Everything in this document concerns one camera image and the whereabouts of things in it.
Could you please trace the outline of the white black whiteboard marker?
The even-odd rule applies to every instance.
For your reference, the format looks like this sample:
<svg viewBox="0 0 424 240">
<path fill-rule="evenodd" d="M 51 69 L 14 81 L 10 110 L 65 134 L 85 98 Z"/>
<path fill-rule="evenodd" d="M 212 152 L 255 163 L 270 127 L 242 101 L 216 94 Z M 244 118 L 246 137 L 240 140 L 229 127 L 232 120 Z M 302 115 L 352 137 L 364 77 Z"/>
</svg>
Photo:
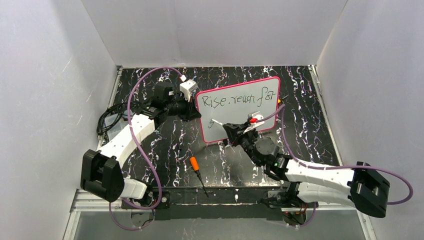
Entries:
<svg viewBox="0 0 424 240">
<path fill-rule="evenodd" d="M 211 121 L 213 121 L 214 123 L 216 123 L 216 124 L 218 124 L 220 126 L 223 126 L 224 125 L 222 122 L 219 122 L 219 121 L 217 121 L 215 119 L 211 119 Z"/>
</svg>

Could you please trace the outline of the pink framed whiteboard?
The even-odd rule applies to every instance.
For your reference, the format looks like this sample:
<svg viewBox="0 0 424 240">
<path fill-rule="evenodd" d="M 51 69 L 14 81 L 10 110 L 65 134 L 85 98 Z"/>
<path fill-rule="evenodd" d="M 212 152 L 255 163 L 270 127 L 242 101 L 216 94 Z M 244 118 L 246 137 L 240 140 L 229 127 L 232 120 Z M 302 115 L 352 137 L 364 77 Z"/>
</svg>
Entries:
<svg viewBox="0 0 424 240">
<path fill-rule="evenodd" d="M 280 78 L 273 76 L 199 92 L 195 101 L 201 113 L 203 141 L 214 143 L 227 138 L 224 128 L 211 119 L 223 124 L 243 124 L 253 112 L 270 116 L 278 109 L 280 85 Z"/>
</svg>

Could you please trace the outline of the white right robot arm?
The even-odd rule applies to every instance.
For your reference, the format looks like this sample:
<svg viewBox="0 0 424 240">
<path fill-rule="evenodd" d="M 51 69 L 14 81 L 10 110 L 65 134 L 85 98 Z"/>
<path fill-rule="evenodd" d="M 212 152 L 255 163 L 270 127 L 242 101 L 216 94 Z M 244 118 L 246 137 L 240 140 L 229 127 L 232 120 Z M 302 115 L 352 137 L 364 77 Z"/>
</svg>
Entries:
<svg viewBox="0 0 424 240">
<path fill-rule="evenodd" d="M 389 181 L 365 162 L 348 168 L 307 162 L 284 154 L 269 137 L 259 137 L 250 122 L 225 123 L 228 142 L 241 146 L 251 161 L 264 167 L 264 174 L 289 183 L 283 197 L 302 203 L 326 202 L 356 208 L 363 214 L 384 218 Z"/>
</svg>

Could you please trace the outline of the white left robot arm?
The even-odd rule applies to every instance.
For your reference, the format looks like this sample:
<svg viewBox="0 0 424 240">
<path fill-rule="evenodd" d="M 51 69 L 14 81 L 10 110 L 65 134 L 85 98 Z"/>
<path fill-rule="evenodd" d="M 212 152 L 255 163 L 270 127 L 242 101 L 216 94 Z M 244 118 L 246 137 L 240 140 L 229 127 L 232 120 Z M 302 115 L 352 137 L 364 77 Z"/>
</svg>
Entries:
<svg viewBox="0 0 424 240">
<path fill-rule="evenodd" d="M 131 198 L 140 200 L 148 190 L 141 180 L 123 177 L 122 167 L 137 144 L 152 134 L 168 116 L 187 122 L 199 119 L 194 92 L 197 83 L 190 79 L 174 88 L 169 82 L 158 83 L 153 96 L 133 110 L 131 124 L 126 125 L 99 150 L 87 150 L 82 158 L 80 187 L 108 202 Z"/>
</svg>

